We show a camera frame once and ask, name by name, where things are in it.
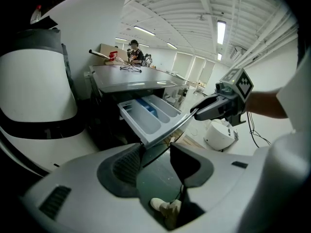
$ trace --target human arm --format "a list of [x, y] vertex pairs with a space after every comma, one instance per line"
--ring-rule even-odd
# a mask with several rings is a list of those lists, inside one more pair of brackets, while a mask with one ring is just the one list
[[288, 118], [282, 105], [276, 98], [278, 90], [270, 92], [252, 92], [246, 102], [246, 110], [272, 118]]

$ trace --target cardboard box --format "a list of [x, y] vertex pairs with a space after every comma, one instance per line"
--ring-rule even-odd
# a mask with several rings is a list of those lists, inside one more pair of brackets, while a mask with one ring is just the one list
[[[121, 58], [124, 61], [128, 61], [127, 52], [125, 50], [118, 49], [110, 45], [101, 44], [100, 53], [106, 56], [109, 56], [110, 52], [115, 52], [115, 51], [118, 51], [119, 58]], [[122, 65], [122, 64], [123, 64], [122, 62], [118, 62], [118, 61], [105, 61], [104, 60], [104, 65]]]

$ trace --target black cap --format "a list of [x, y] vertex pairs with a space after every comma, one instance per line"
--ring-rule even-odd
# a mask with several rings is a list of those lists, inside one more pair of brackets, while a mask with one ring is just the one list
[[130, 46], [130, 45], [132, 45], [133, 43], [136, 43], [136, 44], [137, 44], [137, 46], [138, 46], [138, 41], [137, 41], [137, 40], [131, 40], [131, 42], [130, 42], [129, 46]]

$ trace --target eyeglasses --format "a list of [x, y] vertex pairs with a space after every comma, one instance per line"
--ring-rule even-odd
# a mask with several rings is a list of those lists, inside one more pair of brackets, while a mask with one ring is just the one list
[[120, 67], [120, 70], [132, 70], [134, 72], [142, 72], [141, 66], [134, 66], [132, 64], [124, 67]]

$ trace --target robotic arm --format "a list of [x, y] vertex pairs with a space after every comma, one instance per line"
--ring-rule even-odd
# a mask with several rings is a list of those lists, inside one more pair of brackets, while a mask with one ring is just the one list
[[198, 108], [194, 115], [198, 121], [225, 118], [237, 126], [245, 122], [241, 122], [241, 114], [253, 87], [243, 68], [233, 68], [216, 83], [215, 93], [194, 105], [190, 112]]

